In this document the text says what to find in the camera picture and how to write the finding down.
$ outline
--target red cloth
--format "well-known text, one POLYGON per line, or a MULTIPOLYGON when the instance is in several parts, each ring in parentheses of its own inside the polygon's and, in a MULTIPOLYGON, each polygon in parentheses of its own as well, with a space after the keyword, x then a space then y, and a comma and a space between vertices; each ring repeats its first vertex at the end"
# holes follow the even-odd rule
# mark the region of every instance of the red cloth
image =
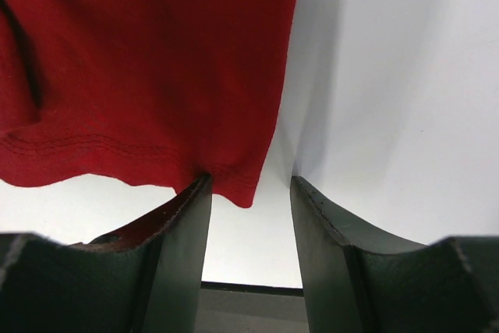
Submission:
POLYGON ((2 0, 0 179, 95 173, 248 207, 295 0, 2 0))

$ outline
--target red fabric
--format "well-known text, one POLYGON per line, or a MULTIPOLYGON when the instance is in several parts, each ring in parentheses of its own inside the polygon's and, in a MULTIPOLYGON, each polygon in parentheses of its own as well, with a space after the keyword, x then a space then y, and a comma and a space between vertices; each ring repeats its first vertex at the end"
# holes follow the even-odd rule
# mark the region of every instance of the red fabric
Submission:
POLYGON ((295 0, 2 0, 0 178, 95 173, 252 203, 295 0))

